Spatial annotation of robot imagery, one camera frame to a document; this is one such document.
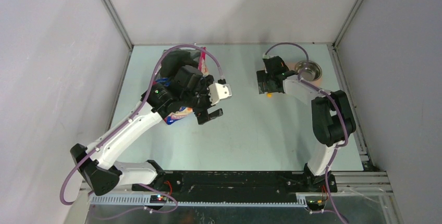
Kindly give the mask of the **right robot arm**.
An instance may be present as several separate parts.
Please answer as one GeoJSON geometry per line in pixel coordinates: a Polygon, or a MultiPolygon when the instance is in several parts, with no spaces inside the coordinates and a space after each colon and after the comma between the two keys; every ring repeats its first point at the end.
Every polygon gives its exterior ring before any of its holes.
{"type": "Polygon", "coordinates": [[[313,84],[302,76],[303,69],[289,69],[279,56],[264,55],[262,60],[265,68],[256,73],[259,93],[284,93],[311,108],[315,150],[304,165],[302,180],[290,183],[298,184],[306,192],[329,188],[338,150],[347,146],[349,136],[357,128],[347,94],[313,84]]]}

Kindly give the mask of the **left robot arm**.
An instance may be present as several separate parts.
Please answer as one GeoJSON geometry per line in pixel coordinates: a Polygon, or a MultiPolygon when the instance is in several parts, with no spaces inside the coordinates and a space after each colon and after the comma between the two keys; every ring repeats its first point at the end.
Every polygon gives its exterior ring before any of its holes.
{"type": "Polygon", "coordinates": [[[77,170],[97,196],[130,184],[145,184],[158,191],[163,188],[165,177],[155,161],[122,163],[118,157],[143,133],[182,107],[192,109],[199,125],[222,116],[222,109],[212,113],[208,109],[231,95],[230,85],[224,79],[215,81],[212,75],[204,76],[197,68],[182,66],[168,78],[153,82],[150,91],[142,95],[142,100],[118,126],[88,146],[74,145],[70,153],[77,170]]]}

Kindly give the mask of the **colourful pet food bag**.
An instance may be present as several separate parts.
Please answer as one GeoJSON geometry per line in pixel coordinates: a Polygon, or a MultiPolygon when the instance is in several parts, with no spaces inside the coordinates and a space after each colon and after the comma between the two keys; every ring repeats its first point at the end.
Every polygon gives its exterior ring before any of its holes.
{"type": "MultiPolygon", "coordinates": [[[[203,73],[204,76],[209,74],[208,67],[206,65],[206,54],[196,49],[175,49],[171,51],[161,62],[160,67],[157,68],[155,73],[155,82],[161,83],[164,86],[168,86],[168,78],[166,74],[169,74],[169,70],[174,64],[190,63],[190,65],[196,64],[197,69],[203,73]]],[[[183,119],[184,117],[192,114],[193,111],[188,107],[180,107],[178,111],[170,113],[164,121],[168,125],[172,125],[174,122],[183,119]]]]}

